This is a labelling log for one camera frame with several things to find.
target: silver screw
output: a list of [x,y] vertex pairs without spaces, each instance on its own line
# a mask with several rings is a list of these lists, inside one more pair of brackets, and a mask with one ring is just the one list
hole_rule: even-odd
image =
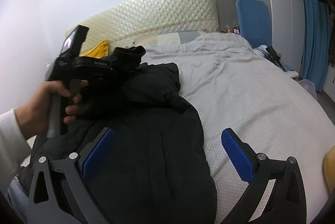
[[259,153],[259,154],[257,154],[257,158],[259,158],[261,161],[263,161],[263,160],[266,159],[266,155],[263,154],[263,153]]
[[78,154],[76,153],[76,152],[72,152],[70,155],[69,155],[69,158],[71,159],[71,160],[73,160],[73,159],[75,159],[75,158],[77,158],[78,157]]
[[42,163],[44,163],[46,161],[46,157],[40,157],[40,159],[39,159],[39,162],[42,164]]
[[294,157],[289,157],[289,161],[290,163],[292,164],[295,164],[296,163],[296,159]]

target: black coat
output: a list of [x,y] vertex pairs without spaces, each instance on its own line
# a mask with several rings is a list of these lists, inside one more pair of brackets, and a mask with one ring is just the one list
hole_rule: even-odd
[[36,138],[31,163],[19,174],[23,187],[29,190],[41,156],[64,159],[109,127],[115,144],[87,187],[115,224],[214,223],[203,129],[196,109],[178,95],[177,65],[144,63],[123,72],[118,85],[99,88],[84,91],[85,120],[66,135]]

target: white bedsheet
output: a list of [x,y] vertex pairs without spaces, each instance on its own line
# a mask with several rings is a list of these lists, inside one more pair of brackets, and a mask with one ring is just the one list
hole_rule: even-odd
[[[204,149],[217,188],[220,223],[247,187],[221,145],[232,128],[256,153],[271,159],[297,158],[307,201],[307,223],[328,199],[322,161],[335,145],[335,126],[319,103],[271,62],[257,57],[237,34],[211,33],[181,45],[146,47],[143,62],[175,62],[180,95],[199,112]],[[253,218],[271,193],[271,181]]]

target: blue textured pad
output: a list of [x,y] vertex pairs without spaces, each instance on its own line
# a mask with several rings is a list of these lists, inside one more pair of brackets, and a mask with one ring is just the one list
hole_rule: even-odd
[[252,162],[226,129],[221,134],[221,143],[241,180],[251,183],[254,180]]
[[236,0],[236,9],[240,34],[251,47],[263,44],[271,46],[272,34],[267,5],[256,0]]
[[100,169],[107,153],[114,142],[114,131],[107,130],[100,141],[92,149],[82,165],[81,178],[84,183],[92,181]]

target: cabinet door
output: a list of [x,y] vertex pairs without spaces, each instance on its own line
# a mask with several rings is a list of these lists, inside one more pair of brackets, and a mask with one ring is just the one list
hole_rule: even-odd
[[292,45],[291,0],[270,0],[272,15],[272,46],[290,65]]
[[299,72],[305,41],[304,0],[291,0],[292,5],[292,48],[290,66]]

